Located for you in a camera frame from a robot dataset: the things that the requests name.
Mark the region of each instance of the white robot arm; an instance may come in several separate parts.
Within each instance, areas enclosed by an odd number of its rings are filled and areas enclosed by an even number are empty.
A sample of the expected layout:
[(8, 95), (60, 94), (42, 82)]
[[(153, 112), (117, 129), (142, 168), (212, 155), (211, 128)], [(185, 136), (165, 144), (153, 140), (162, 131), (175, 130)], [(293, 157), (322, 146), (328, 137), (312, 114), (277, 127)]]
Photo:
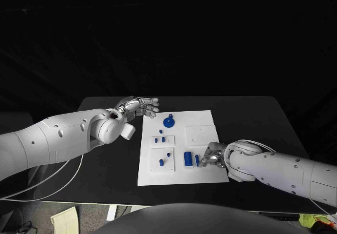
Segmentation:
[(212, 142), (201, 165), (228, 167), (238, 182), (256, 181), (337, 207), (337, 166), (263, 149), (248, 141)]
[(159, 99), (127, 97), (116, 108), (78, 111), (47, 118), (0, 135), (0, 181), (35, 166), (65, 162), (122, 135), (130, 140), (139, 115), (156, 117)]

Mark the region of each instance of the black table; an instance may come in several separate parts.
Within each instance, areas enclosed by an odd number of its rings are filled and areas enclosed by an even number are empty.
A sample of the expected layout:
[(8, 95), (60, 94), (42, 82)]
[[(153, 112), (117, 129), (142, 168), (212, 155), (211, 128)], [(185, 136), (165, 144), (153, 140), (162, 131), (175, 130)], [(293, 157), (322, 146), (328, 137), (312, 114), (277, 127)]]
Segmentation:
[[(88, 97), (80, 111), (112, 108), (123, 97)], [(160, 97), (160, 110), (211, 110), (222, 143), (251, 139), (279, 152), (309, 158), (303, 144), (273, 97)], [(159, 205), (168, 203), (208, 203), (248, 211), (322, 214), (307, 198), (293, 195), (260, 181), (230, 183), (137, 186), (142, 150), (143, 117), (132, 124), (136, 133), (130, 141), (120, 137), (114, 143), (96, 148), (86, 156), (78, 176), (68, 187), (45, 201)], [(35, 197), (55, 192), (70, 181), (81, 157), (63, 172), (40, 186)], [(50, 176), (63, 163), (48, 168)], [(337, 208), (319, 203), (330, 212)]]

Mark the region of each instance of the yellow object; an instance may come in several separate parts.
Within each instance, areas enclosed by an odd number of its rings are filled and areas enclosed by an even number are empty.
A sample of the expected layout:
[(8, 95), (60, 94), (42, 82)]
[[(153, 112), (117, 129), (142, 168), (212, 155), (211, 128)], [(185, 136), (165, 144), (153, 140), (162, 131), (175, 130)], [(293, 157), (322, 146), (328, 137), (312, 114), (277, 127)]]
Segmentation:
[(335, 224), (328, 219), (328, 216), (322, 215), (322, 214), (300, 214), (299, 221), (300, 221), (302, 225), (307, 228), (312, 228), (317, 221), (328, 224), (329, 226), (335, 227)]
[(80, 220), (76, 206), (51, 217), (55, 234), (80, 234)]

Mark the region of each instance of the robotic hand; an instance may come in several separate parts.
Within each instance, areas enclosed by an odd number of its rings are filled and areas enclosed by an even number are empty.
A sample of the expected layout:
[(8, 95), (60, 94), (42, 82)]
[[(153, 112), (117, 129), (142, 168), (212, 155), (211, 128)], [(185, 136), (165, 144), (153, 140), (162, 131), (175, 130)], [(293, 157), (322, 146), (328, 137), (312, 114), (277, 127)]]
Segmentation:
[(201, 166), (208, 163), (220, 168), (227, 166), (228, 177), (238, 182), (258, 179), (269, 186), (337, 207), (337, 166), (277, 153), (250, 140), (230, 145), (211, 142)]
[(27, 129), (0, 135), (0, 181), (35, 166), (65, 162), (110, 144), (130, 140), (136, 116), (156, 117), (159, 99), (127, 97), (113, 109), (52, 116)]

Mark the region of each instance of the blue object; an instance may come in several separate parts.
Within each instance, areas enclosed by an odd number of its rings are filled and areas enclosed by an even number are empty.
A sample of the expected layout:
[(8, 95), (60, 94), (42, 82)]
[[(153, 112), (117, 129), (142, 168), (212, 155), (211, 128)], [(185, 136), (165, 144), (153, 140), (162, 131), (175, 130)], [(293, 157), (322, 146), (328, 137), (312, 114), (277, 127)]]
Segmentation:
[(165, 122), (163, 122), (165, 126), (168, 128), (172, 128), (175, 126), (175, 119), (173, 119), (173, 115), (169, 114), (169, 118), (165, 119)]
[(185, 166), (194, 167), (192, 152), (185, 152)]
[(199, 167), (199, 155), (197, 155), (197, 166)]

